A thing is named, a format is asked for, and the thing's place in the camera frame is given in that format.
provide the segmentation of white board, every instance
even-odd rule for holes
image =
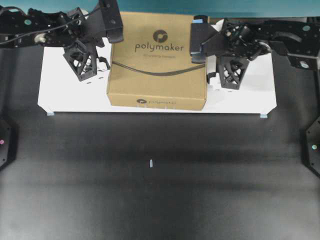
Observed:
[[[110,62],[111,45],[97,48]],[[63,57],[63,48],[45,47],[38,105],[54,112],[233,113],[267,115],[277,106],[271,54],[250,62],[240,90],[221,88],[219,75],[211,79],[201,111],[111,106],[107,97],[109,71],[79,82]]]

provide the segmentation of black cable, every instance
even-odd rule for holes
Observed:
[[[6,11],[10,11],[10,10],[18,10],[22,15],[24,16],[27,16],[27,14],[19,7],[16,7],[16,6],[6,6],[6,7],[3,7],[1,8],[0,10],[0,16],[6,12]]]
[[[83,15],[83,16],[81,16],[81,17],[78,17],[78,18],[76,18],[76,19],[73,19],[73,20],[71,20],[71,21],[69,21],[69,22],[67,22],[67,23],[65,23],[65,24],[63,24],[63,25],[56,26],[56,27],[52,27],[52,28],[47,28],[47,29],[45,29],[45,30],[38,30],[38,31],[26,32],[26,33],[24,33],[24,34],[22,34],[22,35],[20,35],[20,36],[14,37],[14,38],[12,38],[12,39],[10,39],[10,40],[2,41],[2,42],[0,42],[0,45],[4,45],[4,44],[8,44],[8,43],[14,42],[14,41],[16,41],[16,40],[18,40],[18,39],[24,38],[24,37],[29,36],[29,35],[31,35],[31,34],[40,34],[40,33],[43,33],[43,32],[50,32],[50,31],[62,29],[62,28],[64,28],[65,26],[67,26],[67,25],[69,25],[69,24],[71,24],[71,23],[74,23],[74,22],[76,22],[76,21],[79,21],[79,20],[81,20],[81,19],[83,19],[83,18],[85,18],[85,17],[88,17],[88,16],[94,14],[94,13],[97,12],[98,10],[100,10],[100,7],[97,8],[97,9],[95,9],[95,10],[93,10],[92,12],[90,12],[90,13],[88,13],[88,14],[86,14],[86,15]]]

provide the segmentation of black table surface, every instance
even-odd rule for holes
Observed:
[[[320,179],[302,164],[319,115],[311,71],[273,56],[268,119],[48,117],[37,105],[42,54],[0,52],[3,113],[18,135],[0,171],[0,240],[320,239]]]

